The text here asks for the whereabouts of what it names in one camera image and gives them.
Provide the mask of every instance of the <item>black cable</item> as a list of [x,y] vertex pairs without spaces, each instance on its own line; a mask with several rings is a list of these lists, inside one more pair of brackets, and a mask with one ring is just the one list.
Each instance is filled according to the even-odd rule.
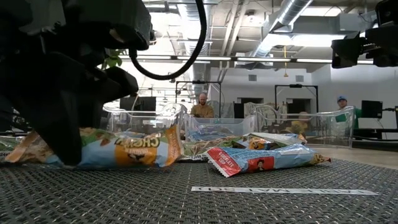
[[206,33],[207,33],[206,11],[205,11],[205,6],[203,4],[203,0],[195,0],[195,2],[196,2],[197,8],[198,8],[198,13],[199,13],[200,35],[199,35],[197,46],[195,47],[195,50],[193,50],[191,57],[188,59],[188,61],[185,63],[185,65],[173,74],[156,75],[151,72],[148,72],[146,69],[144,69],[139,64],[139,62],[137,60],[137,50],[129,49],[131,62],[139,72],[141,72],[145,76],[147,76],[151,79],[154,79],[154,80],[170,80],[173,78],[178,78],[180,75],[184,74],[191,67],[191,65],[193,65],[193,63],[195,62],[195,60],[197,59],[197,57],[199,56],[199,54],[201,52],[203,44],[205,43]]
[[223,105],[222,105],[221,111],[220,111],[220,118],[221,118],[221,115],[223,114],[224,105],[225,105],[225,97],[224,97],[224,93],[221,90],[220,90],[220,93],[223,96]]
[[334,9],[334,8],[338,8],[338,9],[340,9],[341,13],[344,13],[344,11],[343,11],[340,7],[338,7],[338,6],[332,6],[329,10],[327,10],[327,11],[324,13],[323,16],[326,16],[326,15],[328,14],[328,12],[330,12],[330,11],[331,11],[332,9]]
[[364,138],[364,137],[361,137],[361,136],[353,136],[353,138],[364,139],[364,140],[368,140],[368,141],[386,141],[386,142],[394,141],[394,142],[398,142],[398,139],[371,139],[371,138]]
[[367,21],[367,20],[365,19],[365,17],[363,17],[361,14],[358,14],[358,15],[359,15],[360,18],[362,18],[362,20],[365,21],[365,22],[373,23],[373,24],[375,24],[375,23],[377,22],[377,20],[375,20],[375,21]]

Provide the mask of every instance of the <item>white wall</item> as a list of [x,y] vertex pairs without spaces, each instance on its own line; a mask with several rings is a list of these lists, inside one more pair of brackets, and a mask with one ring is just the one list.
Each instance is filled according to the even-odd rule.
[[312,85],[318,86],[319,112],[336,110],[336,97],[331,86],[331,68],[329,65],[318,69],[311,74]]
[[[331,69],[331,82],[332,97],[345,95],[349,105],[360,108],[362,100],[377,100],[383,101],[384,108],[398,106],[398,68],[360,65]],[[384,128],[396,128],[395,113],[385,111],[381,123]],[[380,125],[375,119],[363,118],[359,127],[380,128]]]
[[[211,69],[212,81],[217,80],[219,72],[217,68]],[[257,75],[257,81],[250,82],[248,78],[249,74]],[[304,82],[300,84],[312,84],[311,74],[307,73],[305,69],[289,69],[287,70],[289,77],[284,77],[284,74],[285,70],[283,69],[275,72],[272,69],[248,71],[241,68],[230,68],[225,75],[221,87],[225,102],[237,102],[238,98],[263,98],[265,103],[275,102],[274,86],[296,84],[296,75],[304,76]],[[315,108],[315,97],[311,91],[306,88],[294,89],[278,87],[278,92],[280,92],[278,94],[278,103],[283,101],[286,102],[287,98],[311,99],[312,105],[314,105],[313,107]],[[210,90],[209,99],[218,100],[218,92]]]

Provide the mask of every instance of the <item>transparent storage bin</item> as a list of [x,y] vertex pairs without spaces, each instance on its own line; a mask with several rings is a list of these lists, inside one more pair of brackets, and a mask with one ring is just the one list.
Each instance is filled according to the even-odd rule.
[[108,112],[108,117],[101,121],[101,128],[114,133],[132,131],[152,134],[166,130],[173,124],[183,127],[183,116],[187,113],[187,108],[178,103],[169,103],[160,111],[103,109]]
[[354,107],[317,114],[280,114],[271,106],[254,111],[257,127],[263,133],[302,133],[313,147],[351,147]]
[[195,118],[184,116],[186,141],[211,141],[226,136],[240,136],[256,131],[256,117],[235,118]]

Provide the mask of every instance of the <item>exposed pipe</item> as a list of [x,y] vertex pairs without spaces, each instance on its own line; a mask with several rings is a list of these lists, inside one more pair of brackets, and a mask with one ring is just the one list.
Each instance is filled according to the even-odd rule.
[[231,18],[229,19],[228,25],[226,27],[225,38],[224,38],[223,46],[221,48],[220,56],[224,56],[224,54],[225,54],[226,46],[229,41],[229,35],[231,35],[232,27],[234,26],[236,11],[238,10],[238,4],[237,3],[235,4],[235,2],[232,2],[232,3],[233,3],[233,5],[232,5],[232,9],[231,9]]
[[267,38],[270,31],[281,28],[283,26],[292,25],[303,11],[311,4],[313,0],[285,0],[280,10],[277,11],[277,17],[273,21],[266,22],[263,29],[264,39],[257,46],[257,49],[251,54],[252,57],[265,57],[274,47],[272,41]]
[[[278,38],[275,35],[269,35],[270,32],[285,27],[292,26],[300,17],[301,13],[312,3],[313,0],[284,0],[279,11],[266,17],[262,27],[263,40],[251,52],[250,57],[265,57],[275,46],[272,38]],[[237,67],[253,70],[255,68],[267,68],[265,63],[251,62]]]
[[[206,20],[208,26],[211,24],[211,7],[212,5],[205,5]],[[194,4],[178,4],[178,11],[184,22],[183,36],[184,39],[197,39],[200,32],[200,22],[199,22],[199,12]],[[206,39],[210,39],[210,32],[206,34]],[[196,42],[186,42],[185,51],[190,55],[196,47]],[[203,44],[200,55],[210,54],[210,43]],[[194,63],[192,67],[188,70],[190,80],[210,80],[210,64],[209,63]],[[203,85],[192,85],[193,94],[198,98],[199,94],[206,90],[206,86]]]
[[[169,27],[180,27],[179,25],[169,25]],[[227,29],[226,26],[209,26],[209,28],[214,28],[214,29]],[[262,27],[259,26],[241,26],[241,29],[262,29]]]
[[242,25],[243,17],[244,17],[244,15],[246,13],[246,9],[248,8],[249,2],[250,2],[250,0],[244,0],[243,1],[241,12],[240,12],[238,21],[236,22],[235,29],[234,29],[234,32],[232,34],[231,42],[229,43],[228,50],[226,52],[227,56],[231,55],[232,49],[233,49],[233,47],[235,45],[236,38],[237,38],[237,36],[239,34],[240,27]]

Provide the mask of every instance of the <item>blue cap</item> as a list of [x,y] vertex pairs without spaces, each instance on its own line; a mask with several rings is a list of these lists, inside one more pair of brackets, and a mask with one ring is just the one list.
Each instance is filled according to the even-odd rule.
[[340,100],[345,100],[345,101],[347,101],[347,98],[346,98],[345,96],[339,96],[339,97],[337,98],[337,103],[338,103]]

